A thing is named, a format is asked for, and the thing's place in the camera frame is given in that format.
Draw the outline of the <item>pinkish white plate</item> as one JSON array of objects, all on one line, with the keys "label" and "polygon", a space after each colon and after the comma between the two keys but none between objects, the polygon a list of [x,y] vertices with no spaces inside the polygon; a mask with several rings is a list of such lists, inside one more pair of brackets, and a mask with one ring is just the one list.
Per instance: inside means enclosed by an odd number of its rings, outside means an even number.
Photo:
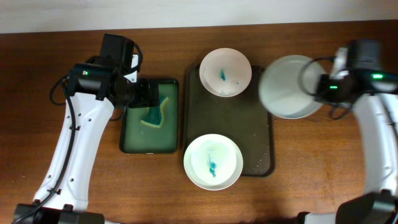
[{"label": "pinkish white plate", "polygon": [[208,53],[201,61],[199,77],[210,93],[220,97],[232,97],[249,86],[252,68],[241,52],[220,48]]}]

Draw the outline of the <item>green yellow sponge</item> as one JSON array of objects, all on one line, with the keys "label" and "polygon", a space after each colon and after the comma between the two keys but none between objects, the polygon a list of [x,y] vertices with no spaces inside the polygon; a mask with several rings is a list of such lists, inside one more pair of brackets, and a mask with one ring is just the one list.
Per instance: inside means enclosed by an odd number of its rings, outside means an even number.
[{"label": "green yellow sponge", "polygon": [[161,128],[165,118],[164,109],[168,102],[169,97],[160,95],[159,106],[147,108],[147,113],[141,119],[141,123],[152,128]]}]

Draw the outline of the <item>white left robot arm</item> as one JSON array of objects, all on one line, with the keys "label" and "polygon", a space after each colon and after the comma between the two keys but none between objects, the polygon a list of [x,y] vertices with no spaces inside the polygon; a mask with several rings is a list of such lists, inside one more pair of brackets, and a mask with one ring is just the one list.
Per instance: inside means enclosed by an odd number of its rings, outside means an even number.
[{"label": "white left robot arm", "polygon": [[96,153],[114,110],[159,106],[159,87],[138,79],[137,43],[105,34],[100,54],[76,64],[57,84],[65,95],[62,131],[45,179],[31,204],[18,204],[14,223],[106,223],[87,212]]}]

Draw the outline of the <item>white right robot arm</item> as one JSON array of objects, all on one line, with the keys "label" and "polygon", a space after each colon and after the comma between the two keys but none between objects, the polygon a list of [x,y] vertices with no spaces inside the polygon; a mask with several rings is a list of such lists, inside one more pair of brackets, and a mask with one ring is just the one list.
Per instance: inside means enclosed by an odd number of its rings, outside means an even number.
[{"label": "white right robot arm", "polygon": [[366,165],[362,196],[342,203],[333,213],[300,212],[296,223],[397,223],[397,74],[381,65],[381,44],[359,39],[326,58],[330,74],[321,75],[314,90],[306,89],[300,70],[300,90],[316,102],[330,105],[331,119],[343,108],[359,124]]}]

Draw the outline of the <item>pale green plate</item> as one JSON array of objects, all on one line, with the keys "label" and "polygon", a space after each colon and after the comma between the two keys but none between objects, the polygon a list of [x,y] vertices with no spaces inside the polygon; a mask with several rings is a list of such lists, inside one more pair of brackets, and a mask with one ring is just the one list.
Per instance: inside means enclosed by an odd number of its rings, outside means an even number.
[{"label": "pale green plate", "polygon": [[230,138],[206,134],[187,146],[183,166],[196,186],[217,191],[227,189],[239,179],[243,171],[243,156]]}]

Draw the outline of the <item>pale grey plate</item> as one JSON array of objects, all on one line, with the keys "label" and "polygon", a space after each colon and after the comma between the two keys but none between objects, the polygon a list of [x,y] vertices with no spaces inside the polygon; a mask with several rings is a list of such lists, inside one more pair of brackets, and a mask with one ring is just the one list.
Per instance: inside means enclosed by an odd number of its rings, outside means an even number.
[{"label": "pale grey plate", "polygon": [[299,86],[300,71],[310,61],[303,55],[288,55],[266,68],[259,81],[259,100],[268,112],[280,118],[300,119],[322,107]]}]

